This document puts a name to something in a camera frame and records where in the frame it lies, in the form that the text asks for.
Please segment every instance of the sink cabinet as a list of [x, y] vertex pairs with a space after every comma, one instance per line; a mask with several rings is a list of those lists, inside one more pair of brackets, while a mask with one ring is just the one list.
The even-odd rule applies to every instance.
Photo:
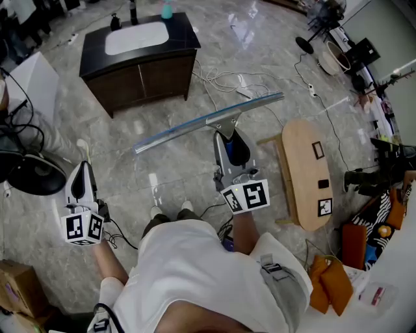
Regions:
[[180, 95], [187, 100], [195, 56], [191, 49], [140, 57], [83, 79], [112, 118], [116, 111], [149, 101]]

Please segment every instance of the faucet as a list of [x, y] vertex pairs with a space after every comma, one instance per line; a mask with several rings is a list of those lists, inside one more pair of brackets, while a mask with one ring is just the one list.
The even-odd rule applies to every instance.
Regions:
[[136, 0], [130, 0], [130, 21], [132, 25], [138, 25]]

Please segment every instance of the metal bar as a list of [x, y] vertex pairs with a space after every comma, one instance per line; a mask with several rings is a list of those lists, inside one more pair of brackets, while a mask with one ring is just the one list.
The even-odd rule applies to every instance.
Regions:
[[283, 100], [285, 98], [285, 94], [282, 92], [277, 92], [275, 94], [271, 94], [265, 97], [256, 98], [251, 101], [247, 101], [244, 103], [236, 104], [231, 107], [227, 107], [225, 109], [219, 110], [214, 113], [207, 114], [206, 116], [199, 117], [197, 119], [193, 119], [189, 122], [185, 122], [177, 127], [172, 129], [168, 129], [162, 133], [156, 134], [148, 139], [145, 139], [137, 144], [134, 145], [134, 151], [138, 155], [150, 148], [156, 147], [162, 143], [168, 142], [172, 139], [178, 138], [182, 135], [187, 133], [196, 131], [199, 128], [205, 127], [209, 124], [210, 120], [221, 119], [221, 117], [227, 118], [231, 113], [239, 110], [240, 112], [246, 112], [257, 107], [262, 107], [264, 105], [273, 103], [275, 101]]

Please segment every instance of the gray wall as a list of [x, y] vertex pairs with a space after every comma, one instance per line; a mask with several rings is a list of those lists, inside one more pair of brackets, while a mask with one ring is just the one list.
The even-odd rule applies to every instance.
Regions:
[[[381, 58], [369, 65], [375, 79], [416, 59], [416, 30], [390, 0], [372, 0], [343, 27], [353, 41], [367, 37], [379, 52]], [[416, 75], [390, 86], [386, 93], [403, 143], [416, 145]]]

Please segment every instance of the marble floor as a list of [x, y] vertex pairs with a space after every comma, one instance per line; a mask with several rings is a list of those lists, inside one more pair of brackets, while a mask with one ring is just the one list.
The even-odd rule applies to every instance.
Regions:
[[[160, 1], [137, 2], [139, 16], [161, 12]], [[310, 36], [306, 17], [261, 0], [173, 0], [172, 4], [175, 11], [185, 11], [194, 26], [202, 46], [197, 59], [205, 73], [216, 71], [213, 68], [262, 72], [296, 82], [265, 75], [244, 75], [247, 84], [266, 85], [270, 91], [282, 90], [286, 98], [269, 105], [270, 110], [261, 107], [244, 113], [238, 127], [253, 140], [259, 140], [280, 133], [280, 122], [284, 125], [294, 118], [307, 118], [314, 123], [322, 135], [328, 158], [334, 194], [333, 215], [326, 230], [321, 228], [316, 232], [275, 223], [276, 219], [287, 219], [289, 214], [276, 151], [272, 144], [264, 144], [259, 147], [259, 155], [270, 185], [271, 205], [256, 211], [254, 216], [261, 232], [271, 232], [300, 259], [306, 254], [305, 239], [330, 253], [328, 238], [331, 249], [337, 252], [339, 234], [334, 229], [367, 198], [351, 191], [343, 193], [342, 178], [346, 169], [338, 140], [320, 101], [310, 97], [296, 76], [294, 64], [299, 61], [301, 50], [294, 38]], [[211, 130], [193, 132], [139, 156], [132, 151], [134, 143], [211, 113], [214, 106], [203, 83], [193, 76], [188, 101], [171, 98], [133, 107], [110, 119], [78, 73], [85, 34], [109, 25], [109, 14], [113, 12], [122, 20], [129, 19], [125, 0], [101, 0], [72, 17], [52, 22], [55, 33], [41, 51], [60, 76], [57, 126], [73, 140], [83, 138], [89, 143], [98, 196], [108, 203], [113, 219], [137, 245], [155, 203], [173, 218], [185, 199], [192, 200], [197, 214], [209, 205], [222, 202], [212, 181], [215, 159]], [[72, 45], [57, 46], [74, 32], [79, 36]], [[319, 50], [323, 47], [322, 40], [314, 41], [313, 45]], [[371, 123], [360, 108], [353, 106], [355, 97], [349, 91], [352, 88], [349, 78], [343, 74], [328, 76], [310, 55], [302, 58], [298, 69], [329, 108], [349, 169], [374, 164], [374, 152], [367, 135], [372, 130]], [[236, 80], [235, 76], [229, 76], [221, 83], [234, 85]], [[257, 87], [259, 93], [265, 92], [261, 86]], [[211, 85], [208, 89], [219, 108], [244, 100], [235, 92], [219, 92]], [[67, 245], [60, 238], [55, 223], [60, 195], [35, 197], [13, 190], [10, 198], [2, 198], [1, 253], [4, 258], [33, 265], [53, 304], [71, 313], [89, 312], [98, 301], [98, 271], [90, 249]], [[223, 206], [212, 208], [204, 217], [219, 228], [230, 216]], [[114, 226], [107, 228], [115, 232]], [[122, 240], [118, 240], [115, 253], [127, 270], [137, 261], [136, 252]]]

